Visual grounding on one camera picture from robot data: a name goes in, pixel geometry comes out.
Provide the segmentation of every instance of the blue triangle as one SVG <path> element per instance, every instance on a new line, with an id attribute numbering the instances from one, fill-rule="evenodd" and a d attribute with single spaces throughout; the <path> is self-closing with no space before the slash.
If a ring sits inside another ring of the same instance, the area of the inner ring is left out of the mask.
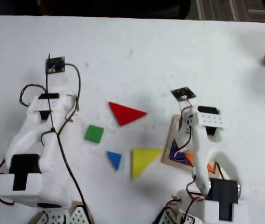
<path id="1" fill-rule="evenodd" d="M 119 153 L 113 153 L 109 151 L 107 151 L 107 153 L 108 153 L 108 157 L 110 161 L 112 162 L 113 166 L 115 167 L 116 170 L 118 170 L 122 155 Z"/>

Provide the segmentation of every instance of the purple tangram piece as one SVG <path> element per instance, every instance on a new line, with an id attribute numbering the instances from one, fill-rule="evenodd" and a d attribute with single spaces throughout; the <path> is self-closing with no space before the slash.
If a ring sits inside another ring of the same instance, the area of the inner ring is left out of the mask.
<path id="1" fill-rule="evenodd" d="M 178 146 L 175 140 L 173 140 L 171 150 L 170 150 L 170 155 L 169 158 L 170 160 L 173 160 L 175 162 L 179 162 L 188 166 L 192 166 L 192 164 L 188 161 L 184 153 L 178 153 L 177 156 L 174 158 L 174 154 L 177 152 Z"/>

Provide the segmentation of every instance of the green square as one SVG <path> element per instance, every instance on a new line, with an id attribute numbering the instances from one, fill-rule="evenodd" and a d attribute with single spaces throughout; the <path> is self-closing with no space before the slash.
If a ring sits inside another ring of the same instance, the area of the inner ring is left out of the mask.
<path id="1" fill-rule="evenodd" d="M 89 125 L 87 132 L 85 134 L 85 139 L 96 143 L 100 143 L 103 133 L 104 133 L 104 128 L 94 125 Z"/>

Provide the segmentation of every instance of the yellow triangle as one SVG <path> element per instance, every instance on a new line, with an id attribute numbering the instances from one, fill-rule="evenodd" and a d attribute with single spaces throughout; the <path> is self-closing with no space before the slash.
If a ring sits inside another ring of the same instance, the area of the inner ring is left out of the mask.
<path id="1" fill-rule="evenodd" d="M 156 148 L 134 148 L 132 150 L 132 179 L 135 180 L 162 151 Z"/>

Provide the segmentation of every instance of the orange tangram piece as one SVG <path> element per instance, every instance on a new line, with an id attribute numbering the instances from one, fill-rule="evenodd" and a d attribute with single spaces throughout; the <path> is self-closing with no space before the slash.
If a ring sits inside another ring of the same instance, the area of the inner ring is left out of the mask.
<path id="1" fill-rule="evenodd" d="M 184 155 L 187 158 L 187 160 L 193 165 L 195 156 L 191 153 L 184 153 Z M 215 173 L 215 170 L 212 168 L 210 164 L 207 165 L 207 169 L 208 169 L 208 172 Z"/>

